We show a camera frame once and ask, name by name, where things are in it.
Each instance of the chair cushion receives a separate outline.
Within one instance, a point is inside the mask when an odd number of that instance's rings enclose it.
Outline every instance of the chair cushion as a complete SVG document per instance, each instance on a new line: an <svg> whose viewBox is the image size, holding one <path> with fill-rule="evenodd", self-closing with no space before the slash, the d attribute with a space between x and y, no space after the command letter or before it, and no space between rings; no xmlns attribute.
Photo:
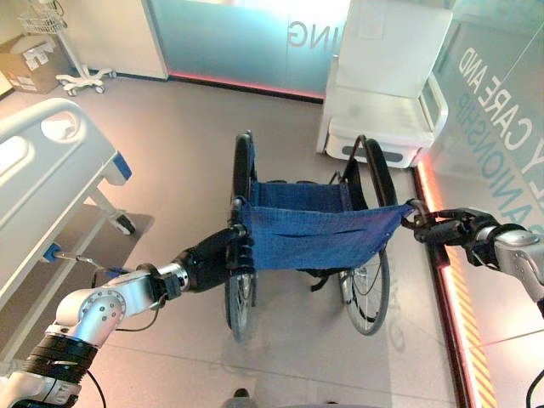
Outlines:
<svg viewBox="0 0 544 408"><path fill-rule="evenodd" d="M429 147L434 135L419 99L336 87L331 97L329 133L355 140L364 134L395 145Z"/></svg>

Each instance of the gray floor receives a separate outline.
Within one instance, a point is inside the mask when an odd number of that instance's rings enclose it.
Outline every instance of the gray floor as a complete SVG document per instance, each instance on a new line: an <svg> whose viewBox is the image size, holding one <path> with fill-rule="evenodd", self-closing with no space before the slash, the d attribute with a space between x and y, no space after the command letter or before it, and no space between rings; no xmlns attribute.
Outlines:
<svg viewBox="0 0 544 408"><path fill-rule="evenodd" d="M64 94L56 89L47 97ZM0 118L45 96L14 93ZM225 225L235 135L255 135L259 178L328 182L344 162L315 154L320 105L181 82L117 78L104 95L73 99L126 157L133 177L105 185L114 204L153 217L127 260L162 264ZM400 201L414 196L408 171L392 171ZM376 205L361 167L363 189ZM239 387L262 407L335 400L380 407L455 406L424 248L399 229L388 249L392 288L384 329L362 337L340 304L336 281L263 272L251 341L234 341L221 287L186 294L142 333L114 333L93 372L109 406L219 407ZM148 314L126 326L146 324ZM85 379L81 407L99 406Z"/></svg>

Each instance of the orange light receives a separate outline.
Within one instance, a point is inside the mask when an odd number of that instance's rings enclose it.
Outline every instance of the orange light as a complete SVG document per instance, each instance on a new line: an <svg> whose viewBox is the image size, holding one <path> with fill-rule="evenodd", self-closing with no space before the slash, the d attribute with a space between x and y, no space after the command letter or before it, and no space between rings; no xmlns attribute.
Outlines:
<svg viewBox="0 0 544 408"><path fill-rule="evenodd" d="M429 211L443 209L444 203L432 168L426 161L421 161L417 165L417 171ZM496 408L493 383L480 342L479 329L466 285L464 270L458 252L450 247L446 248L446 251L450 257L450 266L441 269L440 273L445 282L446 296L453 314L454 330L460 345L469 399L472 406Z"/></svg>

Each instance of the wheelchair frame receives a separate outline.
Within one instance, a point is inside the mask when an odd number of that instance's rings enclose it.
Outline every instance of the wheelchair frame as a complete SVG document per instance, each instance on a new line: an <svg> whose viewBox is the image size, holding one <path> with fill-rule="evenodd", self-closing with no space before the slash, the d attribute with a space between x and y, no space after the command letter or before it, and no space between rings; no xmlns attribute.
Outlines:
<svg viewBox="0 0 544 408"><path fill-rule="evenodd" d="M251 131L239 134L235 145L231 196L232 208L229 226L242 224L240 215L241 199L239 197L243 197L249 201L251 198L251 183L257 182L253 152ZM379 206L397 205L393 181L382 150L376 140L366 139L363 135L356 139L344 172L342 174L335 173L330 184L336 179L339 183L347 183L353 210L368 209L360 185L359 164L355 160L355 156L366 157ZM251 307L254 307L257 302L258 274L253 266L251 236L245 237L228 246L227 268L231 274L229 280L224 284L227 324L233 331L235 340L241 342L248 339L249 327L251 326ZM368 269L371 268L377 268L376 275L373 278L369 291L363 293L360 291L356 280L359 278L367 281L369 275ZM312 286L312 292L321 289L329 276L338 275L343 302L348 310L349 318L358 332L370 336L376 333L382 326L387 312L389 295L389 265L385 247L373 259L358 268L298 270L320 278L320 282ZM376 315L372 316L365 309L365 306L368 307L368 304L363 304L362 298L368 298L367 295L374 288L379 275L381 276L382 290L378 310Z"/></svg>

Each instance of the cable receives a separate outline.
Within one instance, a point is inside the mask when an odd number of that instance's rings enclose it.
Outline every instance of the cable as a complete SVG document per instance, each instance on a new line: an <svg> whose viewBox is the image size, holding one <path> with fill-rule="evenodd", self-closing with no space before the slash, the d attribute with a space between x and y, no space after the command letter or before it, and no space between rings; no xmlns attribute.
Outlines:
<svg viewBox="0 0 544 408"><path fill-rule="evenodd" d="M64 7L62 7L62 4L60 4L59 0L53 0L53 7L57 11L59 16L62 17L63 15L65 15L65 9L64 9Z"/></svg>
<svg viewBox="0 0 544 408"><path fill-rule="evenodd" d="M149 325L147 325L146 327L142 327L141 329L116 329L116 332L143 332L144 330L149 329L151 326L153 326L153 324L156 321L156 318L159 316L159 309L163 305L163 302L165 301L166 297L167 295L165 293L159 298L159 302L158 302L159 305L155 309L155 315L153 316L153 320L151 321Z"/></svg>
<svg viewBox="0 0 544 408"><path fill-rule="evenodd" d="M535 391L536 386L541 381L541 379L544 377L544 370L540 372L538 376L536 376L535 380L530 384L529 388L527 389L527 396L525 397L525 406L526 408L530 408L530 399L533 396L533 392Z"/></svg>
<svg viewBox="0 0 544 408"><path fill-rule="evenodd" d="M88 374L88 376L91 378L91 380L93 380L93 383L94 383L94 385L96 386L96 389L99 390L100 398L102 399L102 406L103 406L104 408L107 408L107 407L106 407L106 404L105 404L104 393L102 392L102 388L100 388L99 382L96 381L96 378L94 378L94 375L93 375L93 373L91 373L91 371L87 370L87 374Z"/></svg>

